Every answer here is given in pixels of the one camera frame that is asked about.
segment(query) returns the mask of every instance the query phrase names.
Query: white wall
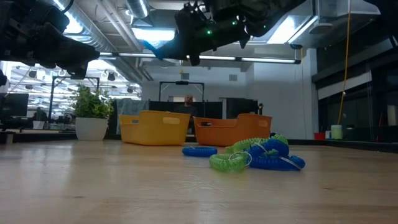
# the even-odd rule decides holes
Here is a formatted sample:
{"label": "white wall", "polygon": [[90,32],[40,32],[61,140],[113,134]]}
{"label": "white wall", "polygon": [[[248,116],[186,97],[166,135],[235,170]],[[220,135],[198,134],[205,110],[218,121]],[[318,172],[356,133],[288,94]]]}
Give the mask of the white wall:
{"label": "white wall", "polygon": [[[190,74],[190,82],[205,83],[205,100],[219,101],[220,98],[245,98],[246,74],[240,72],[238,68],[203,68],[203,67],[170,67],[148,68],[148,72],[155,81],[144,82],[142,84],[142,99],[143,100],[158,100],[159,99],[159,82],[170,81],[175,82],[181,80],[179,72],[183,70]],[[229,81],[229,75],[238,75],[236,82]],[[185,96],[192,94],[197,101],[201,101],[201,85],[162,85],[161,101],[167,101],[169,96]]]}
{"label": "white wall", "polygon": [[248,70],[246,94],[263,103],[263,113],[273,117],[271,131],[290,139],[313,139],[318,101],[311,76],[316,72],[315,49],[300,65],[254,63]]}

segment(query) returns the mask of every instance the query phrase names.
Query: wooden table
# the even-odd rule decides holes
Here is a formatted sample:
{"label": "wooden table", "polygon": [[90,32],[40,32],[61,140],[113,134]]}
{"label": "wooden table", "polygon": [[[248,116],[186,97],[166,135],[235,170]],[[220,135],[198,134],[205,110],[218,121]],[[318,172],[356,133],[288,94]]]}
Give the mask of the wooden table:
{"label": "wooden table", "polygon": [[0,223],[398,223],[398,155],[292,146],[302,172],[222,173],[181,147],[0,147]]}

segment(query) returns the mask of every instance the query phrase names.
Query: plastic basket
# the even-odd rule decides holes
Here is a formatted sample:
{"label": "plastic basket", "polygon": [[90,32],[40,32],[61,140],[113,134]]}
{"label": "plastic basket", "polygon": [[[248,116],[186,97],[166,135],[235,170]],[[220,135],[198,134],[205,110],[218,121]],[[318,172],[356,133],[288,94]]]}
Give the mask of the plastic basket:
{"label": "plastic basket", "polygon": [[146,146],[181,146],[185,143],[189,118],[189,114],[162,111],[119,115],[122,141]]}
{"label": "plastic basket", "polygon": [[193,118],[197,142],[207,146],[232,146],[251,138],[268,138],[272,117],[240,114],[237,119]]}

